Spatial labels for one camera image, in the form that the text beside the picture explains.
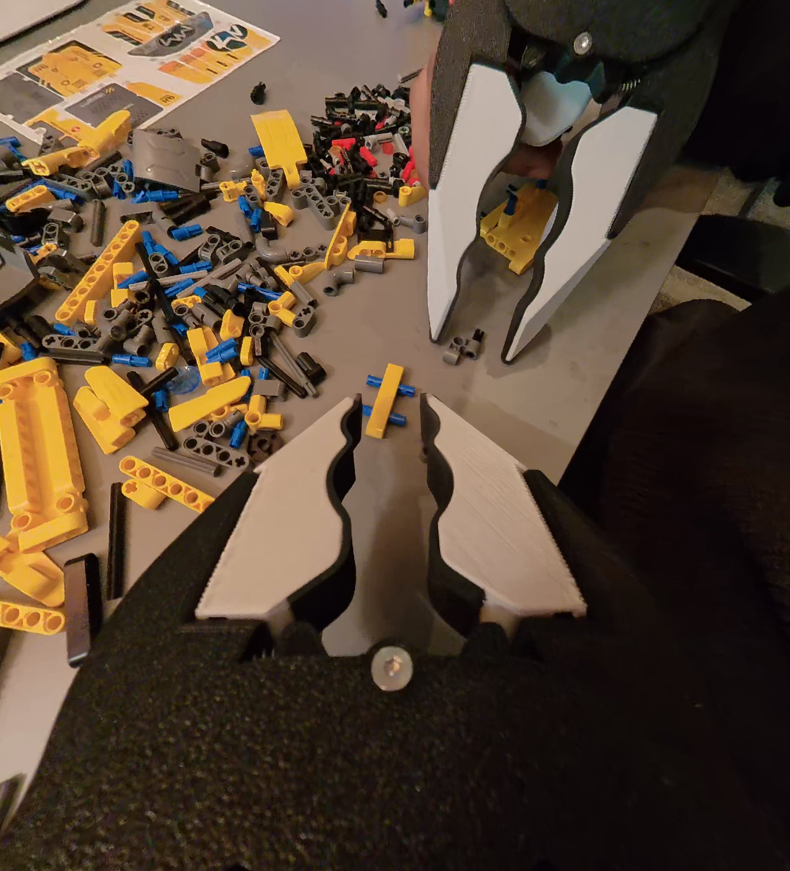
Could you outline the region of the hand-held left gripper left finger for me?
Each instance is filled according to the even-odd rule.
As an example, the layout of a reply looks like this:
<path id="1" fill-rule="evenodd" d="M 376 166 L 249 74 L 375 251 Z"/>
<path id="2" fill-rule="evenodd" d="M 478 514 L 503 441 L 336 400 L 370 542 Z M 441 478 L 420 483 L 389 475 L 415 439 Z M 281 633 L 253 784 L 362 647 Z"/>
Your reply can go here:
<path id="1" fill-rule="evenodd" d="M 351 518 L 360 395 L 348 396 L 258 466 L 249 495 L 195 606 L 202 631 L 260 625 L 317 634 L 349 607 L 357 583 Z"/>

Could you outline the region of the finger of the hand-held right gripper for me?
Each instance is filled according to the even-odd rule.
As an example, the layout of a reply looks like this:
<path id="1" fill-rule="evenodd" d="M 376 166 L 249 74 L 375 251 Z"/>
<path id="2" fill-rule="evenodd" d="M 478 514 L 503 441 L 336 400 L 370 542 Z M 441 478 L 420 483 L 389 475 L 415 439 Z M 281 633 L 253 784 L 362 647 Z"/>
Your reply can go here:
<path id="1" fill-rule="evenodd" d="M 553 176 L 557 205 L 525 295 L 513 311 L 504 363 L 515 362 L 610 244 L 609 234 L 658 116 L 622 107 L 572 140 Z"/>
<path id="2" fill-rule="evenodd" d="M 478 235 L 478 202 L 487 181 L 510 156 L 524 124 L 503 70 L 469 68 L 427 216 L 427 312 L 430 338 L 444 333 L 458 296 L 460 264 Z"/>

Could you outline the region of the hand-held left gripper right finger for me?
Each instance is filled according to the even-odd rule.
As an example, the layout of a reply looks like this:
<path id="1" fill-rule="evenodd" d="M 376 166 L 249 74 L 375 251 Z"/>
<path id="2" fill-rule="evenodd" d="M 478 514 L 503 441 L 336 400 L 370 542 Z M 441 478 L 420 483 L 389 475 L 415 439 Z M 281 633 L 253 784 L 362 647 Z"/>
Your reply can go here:
<path id="1" fill-rule="evenodd" d="M 529 485 L 529 469 L 432 394 L 420 399 L 435 511 L 427 588 L 462 637 L 483 623 L 512 637 L 527 619 L 585 617 L 586 603 Z"/>

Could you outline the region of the heap of black red pins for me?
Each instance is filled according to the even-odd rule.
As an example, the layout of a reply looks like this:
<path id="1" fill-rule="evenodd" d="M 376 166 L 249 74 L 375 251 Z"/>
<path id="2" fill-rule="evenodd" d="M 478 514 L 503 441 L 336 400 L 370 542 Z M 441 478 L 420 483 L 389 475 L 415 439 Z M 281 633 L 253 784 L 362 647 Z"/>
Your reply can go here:
<path id="1" fill-rule="evenodd" d="M 299 179 L 356 212 L 406 209 L 428 194 L 419 180 L 412 136 L 411 89 L 360 84 L 324 99 L 311 116 L 311 141 Z"/>

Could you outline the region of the dark grey pin connector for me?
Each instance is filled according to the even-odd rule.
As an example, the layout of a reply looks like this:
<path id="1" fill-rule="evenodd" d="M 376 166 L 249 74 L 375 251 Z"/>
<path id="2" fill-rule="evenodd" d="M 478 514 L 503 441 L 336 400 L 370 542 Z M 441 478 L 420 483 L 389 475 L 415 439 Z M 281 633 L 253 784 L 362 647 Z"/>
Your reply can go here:
<path id="1" fill-rule="evenodd" d="M 453 336 L 442 354 L 444 364 L 455 366 L 462 359 L 475 362 L 482 353 L 485 336 L 485 331 L 480 328 L 466 336 Z"/>

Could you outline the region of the yellow short beam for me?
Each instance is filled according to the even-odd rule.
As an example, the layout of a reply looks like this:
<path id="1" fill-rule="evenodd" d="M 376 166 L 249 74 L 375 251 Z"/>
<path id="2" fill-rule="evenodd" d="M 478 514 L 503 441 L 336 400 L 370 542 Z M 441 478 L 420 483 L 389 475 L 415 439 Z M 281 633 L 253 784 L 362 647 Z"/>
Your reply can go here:
<path id="1" fill-rule="evenodd" d="M 394 402 L 399 394 L 401 378 L 404 370 L 400 365 L 390 363 L 383 375 L 376 400 L 371 407 L 371 413 L 366 425 L 366 435 L 374 439 L 382 439 L 389 423 Z"/>

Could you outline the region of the person's right hand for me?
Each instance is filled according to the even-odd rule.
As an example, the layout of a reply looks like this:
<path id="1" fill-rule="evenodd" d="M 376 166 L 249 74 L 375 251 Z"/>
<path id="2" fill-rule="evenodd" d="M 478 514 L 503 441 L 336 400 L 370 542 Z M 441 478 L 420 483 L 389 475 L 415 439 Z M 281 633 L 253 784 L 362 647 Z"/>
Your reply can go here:
<path id="1" fill-rule="evenodd" d="M 430 55 L 411 87 L 411 147 L 415 169 L 419 180 L 430 188 L 430 136 L 431 136 L 431 93 L 434 70 L 434 54 Z M 507 175 L 519 178 L 546 180 L 549 178 L 561 155 L 562 143 L 559 139 L 542 147 L 532 147 L 522 142 L 499 169 Z"/>

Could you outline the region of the black office chair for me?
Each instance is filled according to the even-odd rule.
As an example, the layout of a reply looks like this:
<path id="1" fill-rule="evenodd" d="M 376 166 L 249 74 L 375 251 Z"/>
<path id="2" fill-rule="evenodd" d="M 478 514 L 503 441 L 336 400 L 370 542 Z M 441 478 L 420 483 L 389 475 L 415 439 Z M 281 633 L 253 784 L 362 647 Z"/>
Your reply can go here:
<path id="1" fill-rule="evenodd" d="M 790 287 L 790 230 L 737 216 L 703 214 L 675 264 L 754 303 Z"/>

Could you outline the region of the large yellow curved panel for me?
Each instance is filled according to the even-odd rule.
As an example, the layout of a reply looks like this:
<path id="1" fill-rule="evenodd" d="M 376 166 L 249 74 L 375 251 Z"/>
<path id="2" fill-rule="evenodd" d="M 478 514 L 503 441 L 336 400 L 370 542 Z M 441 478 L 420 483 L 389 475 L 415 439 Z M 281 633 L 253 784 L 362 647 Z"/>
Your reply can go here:
<path id="1" fill-rule="evenodd" d="M 300 171 L 308 157 L 297 126 L 285 110 L 251 116 L 259 145 L 271 170 L 281 169 L 291 191 L 302 186 Z"/>

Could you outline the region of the person's black sweater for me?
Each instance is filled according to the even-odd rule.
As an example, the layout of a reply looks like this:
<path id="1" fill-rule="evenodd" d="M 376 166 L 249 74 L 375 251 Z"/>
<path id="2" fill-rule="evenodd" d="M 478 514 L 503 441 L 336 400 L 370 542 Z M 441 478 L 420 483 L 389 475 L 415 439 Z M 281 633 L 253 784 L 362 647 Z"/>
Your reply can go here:
<path id="1" fill-rule="evenodd" d="M 674 625 L 790 869 L 790 287 L 651 314 L 560 488 Z"/>

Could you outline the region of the black beam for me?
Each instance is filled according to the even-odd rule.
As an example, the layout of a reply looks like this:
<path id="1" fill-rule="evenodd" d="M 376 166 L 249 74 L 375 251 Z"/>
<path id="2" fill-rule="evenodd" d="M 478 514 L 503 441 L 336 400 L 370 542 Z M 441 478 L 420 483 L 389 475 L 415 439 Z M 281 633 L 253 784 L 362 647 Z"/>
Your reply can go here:
<path id="1" fill-rule="evenodd" d="M 103 623 L 102 578 L 94 553 L 66 561 L 63 567 L 65 635 L 68 665 L 79 668 Z"/>

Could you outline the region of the pile of plastic building pieces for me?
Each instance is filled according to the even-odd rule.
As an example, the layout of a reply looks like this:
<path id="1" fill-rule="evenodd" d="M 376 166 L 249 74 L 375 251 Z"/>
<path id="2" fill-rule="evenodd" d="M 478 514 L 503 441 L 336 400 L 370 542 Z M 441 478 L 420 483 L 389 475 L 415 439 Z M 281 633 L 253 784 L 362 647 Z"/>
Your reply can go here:
<path id="1" fill-rule="evenodd" d="M 283 402 L 319 395 L 326 371 L 283 339 L 313 332 L 319 299 L 359 271 L 410 260 L 421 214 L 356 212 L 314 186 L 291 191 L 260 145 L 221 178 L 201 146 L 198 192 L 136 180 L 129 113 L 73 137 L 45 132 L 0 162 L 31 189 L 8 206 L 39 227 L 24 248 L 39 290 L 0 314 L 0 627 L 65 634 L 63 567 L 50 552 L 89 530 L 78 433 L 103 456 L 151 426 L 158 463 L 218 476 L 283 445 Z"/>

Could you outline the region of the dark grey curved panel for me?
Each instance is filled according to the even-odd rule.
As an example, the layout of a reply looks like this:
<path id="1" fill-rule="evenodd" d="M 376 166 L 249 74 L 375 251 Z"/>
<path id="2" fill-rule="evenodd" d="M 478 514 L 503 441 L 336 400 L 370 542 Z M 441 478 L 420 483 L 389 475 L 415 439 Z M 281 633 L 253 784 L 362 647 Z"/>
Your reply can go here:
<path id="1" fill-rule="evenodd" d="M 132 165 L 136 180 L 198 192 L 202 181 L 196 172 L 202 153 L 191 142 L 152 129 L 132 132 Z"/>

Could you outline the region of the sticker sheet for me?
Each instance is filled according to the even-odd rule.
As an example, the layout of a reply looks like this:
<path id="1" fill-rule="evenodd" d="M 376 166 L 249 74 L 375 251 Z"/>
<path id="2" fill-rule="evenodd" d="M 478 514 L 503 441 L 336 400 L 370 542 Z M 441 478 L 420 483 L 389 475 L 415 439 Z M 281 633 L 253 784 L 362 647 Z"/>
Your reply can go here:
<path id="1" fill-rule="evenodd" d="M 0 119 L 35 140 L 119 111 L 145 127 L 279 40 L 204 2 L 128 2 L 0 65 Z"/>

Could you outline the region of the yellow frame assembly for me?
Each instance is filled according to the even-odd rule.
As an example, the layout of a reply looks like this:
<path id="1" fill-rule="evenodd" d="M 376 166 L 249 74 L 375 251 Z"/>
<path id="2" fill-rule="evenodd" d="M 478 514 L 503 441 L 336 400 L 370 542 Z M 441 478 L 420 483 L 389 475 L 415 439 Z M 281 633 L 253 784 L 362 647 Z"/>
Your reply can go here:
<path id="1" fill-rule="evenodd" d="M 532 266 L 557 204 L 543 180 L 508 185 L 507 198 L 481 217 L 480 238 L 507 260 L 511 272 L 521 275 Z"/>

